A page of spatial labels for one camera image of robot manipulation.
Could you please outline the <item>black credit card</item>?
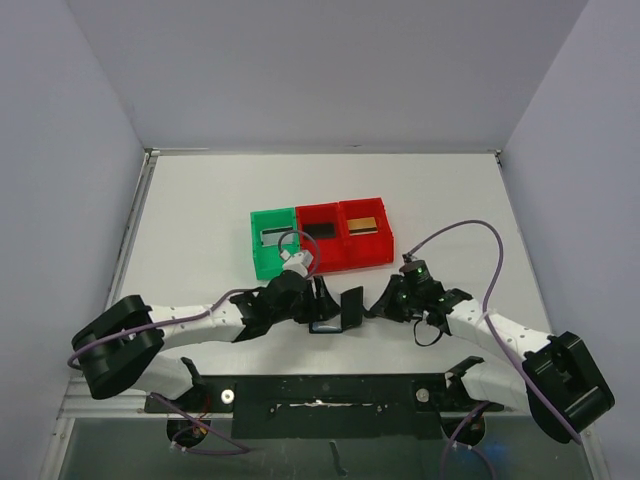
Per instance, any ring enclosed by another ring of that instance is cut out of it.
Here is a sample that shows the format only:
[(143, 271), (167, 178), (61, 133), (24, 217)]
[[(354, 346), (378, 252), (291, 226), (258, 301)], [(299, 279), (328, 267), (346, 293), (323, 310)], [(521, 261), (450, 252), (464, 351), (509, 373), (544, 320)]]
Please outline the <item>black credit card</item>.
[(315, 240), (332, 239), (337, 235), (336, 226), (332, 222), (306, 223), (303, 231)]

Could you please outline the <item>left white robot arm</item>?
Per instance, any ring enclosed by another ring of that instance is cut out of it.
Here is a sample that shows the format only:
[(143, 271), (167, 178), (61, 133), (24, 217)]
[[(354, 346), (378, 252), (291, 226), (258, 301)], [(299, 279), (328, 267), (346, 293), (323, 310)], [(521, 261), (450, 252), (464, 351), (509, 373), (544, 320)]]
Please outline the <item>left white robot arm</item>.
[(321, 277), (286, 270), (262, 287), (232, 289), (212, 305), (167, 307), (139, 295), (114, 303), (71, 340), (69, 367), (84, 375), (96, 400), (128, 389), (177, 400), (204, 386), (193, 360), (167, 351), (207, 342), (239, 343), (293, 320), (312, 326), (340, 313)]

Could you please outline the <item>silver credit card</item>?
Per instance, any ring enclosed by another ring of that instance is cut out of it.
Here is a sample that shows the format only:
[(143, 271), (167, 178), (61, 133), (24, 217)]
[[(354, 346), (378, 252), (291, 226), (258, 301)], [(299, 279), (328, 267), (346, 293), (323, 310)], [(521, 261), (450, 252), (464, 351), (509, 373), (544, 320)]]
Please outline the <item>silver credit card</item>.
[(265, 228), (260, 231), (261, 245), (263, 247), (277, 246), (281, 237), (291, 230), (291, 226)]

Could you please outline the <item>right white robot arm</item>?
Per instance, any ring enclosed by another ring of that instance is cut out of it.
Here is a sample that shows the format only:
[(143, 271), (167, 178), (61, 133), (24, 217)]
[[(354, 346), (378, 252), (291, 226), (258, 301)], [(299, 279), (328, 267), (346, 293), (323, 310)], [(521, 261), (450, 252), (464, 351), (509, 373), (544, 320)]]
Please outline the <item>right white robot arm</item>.
[(560, 443), (579, 441), (615, 404), (579, 336), (553, 335), (492, 313), (471, 294), (445, 288), (422, 260), (410, 261), (392, 275), (369, 312), (396, 322), (423, 320), (443, 335), (502, 357), (502, 367), (473, 357), (450, 368), (448, 391), (524, 412)]

